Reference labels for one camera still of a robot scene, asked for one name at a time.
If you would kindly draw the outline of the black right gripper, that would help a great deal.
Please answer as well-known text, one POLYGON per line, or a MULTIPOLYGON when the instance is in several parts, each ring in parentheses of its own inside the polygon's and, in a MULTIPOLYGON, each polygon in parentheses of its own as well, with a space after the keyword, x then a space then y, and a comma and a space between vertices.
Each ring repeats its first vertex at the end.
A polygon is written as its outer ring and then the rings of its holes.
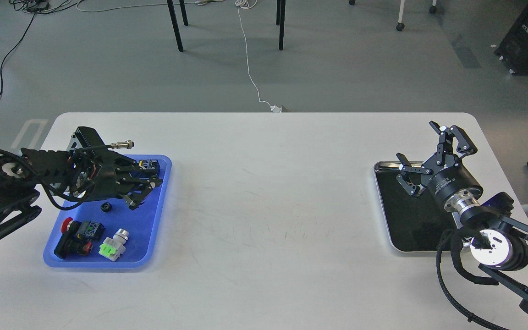
POLYGON ((478 152, 476 145, 465 130, 459 126, 440 126, 430 121, 431 128, 438 133, 436 152, 423 163, 413 166, 402 153, 396 153, 400 162, 396 179, 411 197, 419 197, 427 187, 437 205, 444 211, 464 213, 478 204, 483 188, 463 165, 462 159, 478 152), (413 182, 411 176, 427 176, 423 183, 413 182))

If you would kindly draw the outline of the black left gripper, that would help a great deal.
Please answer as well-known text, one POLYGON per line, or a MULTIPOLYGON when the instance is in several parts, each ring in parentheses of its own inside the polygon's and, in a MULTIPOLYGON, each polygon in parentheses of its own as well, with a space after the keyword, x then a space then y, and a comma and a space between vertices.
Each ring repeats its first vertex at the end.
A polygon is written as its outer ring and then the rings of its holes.
POLYGON ((126 156, 95 157, 97 175, 93 179, 92 192, 88 194, 88 201, 109 200, 118 198, 125 201, 129 209, 138 209, 153 192, 162 186, 159 175, 145 176, 140 173, 139 160, 126 156), (134 178, 149 181, 133 182, 134 178))

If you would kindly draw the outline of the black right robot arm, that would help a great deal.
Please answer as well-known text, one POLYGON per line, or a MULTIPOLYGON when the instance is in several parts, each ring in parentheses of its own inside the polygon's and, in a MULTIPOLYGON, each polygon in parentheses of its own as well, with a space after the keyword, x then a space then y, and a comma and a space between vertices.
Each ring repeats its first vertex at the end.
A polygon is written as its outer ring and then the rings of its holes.
POLYGON ((436 272, 440 287, 467 321, 498 330, 500 326, 478 317, 461 305, 448 291, 440 264, 443 248, 448 245, 453 267, 463 278, 477 285, 503 285, 522 298, 520 309, 528 314, 528 286, 506 275, 528 265, 528 225, 512 218, 513 199, 497 193, 479 203, 483 188, 463 165, 462 159, 475 154, 477 147, 459 126, 429 125, 439 136, 436 152, 419 167, 398 153, 400 173, 397 181, 409 196, 428 191, 440 208, 457 213, 460 224, 444 230, 436 251, 436 272))

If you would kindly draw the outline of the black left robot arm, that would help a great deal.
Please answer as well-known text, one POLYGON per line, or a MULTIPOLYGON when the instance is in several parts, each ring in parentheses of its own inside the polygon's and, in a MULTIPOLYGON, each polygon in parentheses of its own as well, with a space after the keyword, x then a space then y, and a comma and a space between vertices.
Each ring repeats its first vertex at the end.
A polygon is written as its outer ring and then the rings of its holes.
POLYGON ((111 198, 124 200, 129 209, 140 207, 166 184, 157 160, 136 161, 117 152, 133 146, 131 140, 107 144, 95 129, 79 126, 65 151, 22 148, 16 155, 0 149, 0 240, 40 215, 36 185, 64 211, 111 198))

